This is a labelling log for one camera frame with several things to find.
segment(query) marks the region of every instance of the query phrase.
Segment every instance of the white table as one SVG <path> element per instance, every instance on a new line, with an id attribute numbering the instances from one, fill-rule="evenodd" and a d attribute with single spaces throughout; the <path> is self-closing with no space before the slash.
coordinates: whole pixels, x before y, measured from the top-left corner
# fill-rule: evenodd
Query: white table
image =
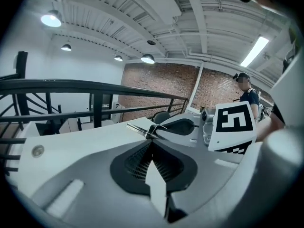
<path id="1" fill-rule="evenodd" d="M 23 145 L 17 183 L 19 191 L 31 197 L 47 180 L 89 154 L 145 140 L 145 137 L 126 127 L 132 123 L 149 129 L 152 121 L 145 117 L 73 133 L 28 138 Z M 34 158 L 32 149 L 44 147 L 44 153 Z"/>

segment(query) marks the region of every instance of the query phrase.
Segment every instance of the chair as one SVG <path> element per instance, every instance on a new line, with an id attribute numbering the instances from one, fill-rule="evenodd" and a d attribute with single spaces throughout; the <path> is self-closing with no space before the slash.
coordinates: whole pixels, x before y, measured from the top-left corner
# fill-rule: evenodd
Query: chair
<path id="1" fill-rule="evenodd" d="M 162 122 L 168 120 L 170 118 L 169 112 L 157 112 L 154 114 L 152 118 L 152 122 L 156 124 L 161 124 Z"/>

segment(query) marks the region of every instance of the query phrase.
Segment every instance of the man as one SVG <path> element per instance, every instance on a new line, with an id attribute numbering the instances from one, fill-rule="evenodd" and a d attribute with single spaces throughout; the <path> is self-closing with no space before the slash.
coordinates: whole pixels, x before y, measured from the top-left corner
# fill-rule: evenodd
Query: man
<path id="1" fill-rule="evenodd" d="M 249 74 L 240 73 L 237 77 L 237 85 L 244 92 L 240 98 L 240 101 L 249 102 L 253 117 L 254 119 L 257 119 L 260 101 L 256 90 L 251 88 Z"/>
<path id="2" fill-rule="evenodd" d="M 290 53 L 287 54 L 285 60 L 284 60 L 284 70 L 288 67 L 288 65 L 291 63 L 292 59 L 295 57 L 296 53 L 299 50 L 299 44 L 303 42 L 303 31 L 304 31 L 304 18 L 303 18 L 303 11 L 301 11 L 301 8 L 298 6 L 298 1 L 299 0 L 240 0 L 242 2 L 256 2 L 259 5 L 261 5 L 263 8 L 271 10 L 275 13 L 285 15 L 290 18 L 294 18 L 299 29 L 301 30 L 300 33 L 294 33 L 293 37 L 294 39 L 292 40 L 291 37 L 291 42 L 294 43 L 294 48 L 292 51 L 292 55 Z M 277 108 L 276 105 L 274 105 L 273 110 L 271 115 L 259 122 L 256 126 L 256 131 L 257 131 L 257 139 L 256 141 L 263 141 L 270 133 L 273 131 L 279 130 L 283 128 L 285 125 L 284 120 L 282 118 L 282 115 Z"/>

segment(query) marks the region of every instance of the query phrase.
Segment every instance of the white ceiling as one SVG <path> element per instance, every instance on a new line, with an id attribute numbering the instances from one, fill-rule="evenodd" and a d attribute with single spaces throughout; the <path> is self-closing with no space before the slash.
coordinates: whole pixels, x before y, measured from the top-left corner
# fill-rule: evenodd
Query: white ceiling
<path id="1" fill-rule="evenodd" d="M 187 60 L 204 60 L 237 68 L 261 35 L 270 42 L 248 69 L 269 81 L 268 85 L 280 77 L 282 60 L 291 47 L 290 21 L 253 2 L 28 0 L 27 6 L 37 16 L 51 9 L 63 14 L 61 27 L 45 28 L 50 35 L 88 40 L 125 54 L 132 61 L 151 53 L 159 60 L 175 58 L 184 64 Z M 147 44 L 149 39 L 156 45 Z"/>

